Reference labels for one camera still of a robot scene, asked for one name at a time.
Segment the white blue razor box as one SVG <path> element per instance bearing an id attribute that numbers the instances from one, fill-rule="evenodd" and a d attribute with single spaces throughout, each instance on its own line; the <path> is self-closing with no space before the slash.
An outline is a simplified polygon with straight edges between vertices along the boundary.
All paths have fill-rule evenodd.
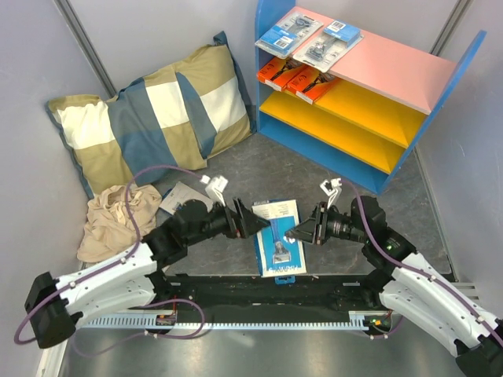
<path id="1" fill-rule="evenodd" d="M 206 205 L 207 210 L 211 210 L 213 207 L 213 201 L 211 199 L 179 181 L 163 197 L 160 203 L 160 209 L 170 215 L 173 215 L 182 206 L 182 204 L 192 199 L 203 202 Z"/>

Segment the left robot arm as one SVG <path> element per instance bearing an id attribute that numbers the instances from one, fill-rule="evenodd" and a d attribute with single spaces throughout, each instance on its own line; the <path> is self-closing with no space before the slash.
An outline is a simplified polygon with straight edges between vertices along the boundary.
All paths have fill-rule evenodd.
<path id="1" fill-rule="evenodd" d="M 218 235 L 246 239 L 269 226 L 240 199 L 234 208 L 199 200 L 183 203 L 162 225 L 116 256 L 90 268 L 34 278 L 24 308 L 33 342 L 48 349 L 69 339 L 84 324 L 122 309 L 170 305 L 172 290 L 163 269 L 185 258 L 190 246 Z"/>

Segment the small orange razor box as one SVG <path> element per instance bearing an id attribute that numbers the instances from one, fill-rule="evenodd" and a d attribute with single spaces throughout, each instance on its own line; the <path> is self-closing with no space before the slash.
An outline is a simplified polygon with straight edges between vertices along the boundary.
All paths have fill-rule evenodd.
<path id="1" fill-rule="evenodd" d="M 323 73 L 316 68 L 306 66 L 286 86 L 286 92 L 300 98 L 308 104 L 314 104 L 331 90 L 340 78 L 330 73 Z"/>

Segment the clear blister razor pack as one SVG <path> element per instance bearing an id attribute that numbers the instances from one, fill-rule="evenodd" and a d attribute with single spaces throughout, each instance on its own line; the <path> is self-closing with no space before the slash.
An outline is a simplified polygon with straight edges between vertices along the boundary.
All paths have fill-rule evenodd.
<path id="1" fill-rule="evenodd" d="M 327 73 L 363 38 L 360 28 L 341 20 L 334 20 L 316 39 L 308 42 L 299 52 L 296 52 L 293 58 L 322 73 Z"/>
<path id="2" fill-rule="evenodd" d="M 321 20 L 291 11 L 266 31 L 255 42 L 255 46 L 275 57 L 286 59 L 323 25 Z"/>

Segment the orange Gillette Fusion5 box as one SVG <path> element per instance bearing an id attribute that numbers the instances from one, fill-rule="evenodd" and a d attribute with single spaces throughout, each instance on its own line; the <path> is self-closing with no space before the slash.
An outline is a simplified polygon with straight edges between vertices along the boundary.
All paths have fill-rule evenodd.
<path id="1" fill-rule="evenodd" d="M 286 89 L 289 82 L 306 68 L 307 65 L 291 57 L 286 59 L 274 57 L 259 69 L 257 79 L 272 89 L 281 92 Z"/>

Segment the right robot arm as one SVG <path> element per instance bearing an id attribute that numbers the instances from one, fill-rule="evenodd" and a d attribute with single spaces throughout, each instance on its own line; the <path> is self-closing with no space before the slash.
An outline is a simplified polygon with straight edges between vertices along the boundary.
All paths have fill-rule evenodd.
<path id="1" fill-rule="evenodd" d="M 381 306 L 413 322 L 441 343 L 466 376 L 502 374 L 502 320 L 463 294 L 388 224 L 371 196 L 358 196 L 350 213 L 320 202 L 285 235 L 323 245 L 331 238 L 362 244 L 373 266 L 360 289 L 362 304 Z"/>

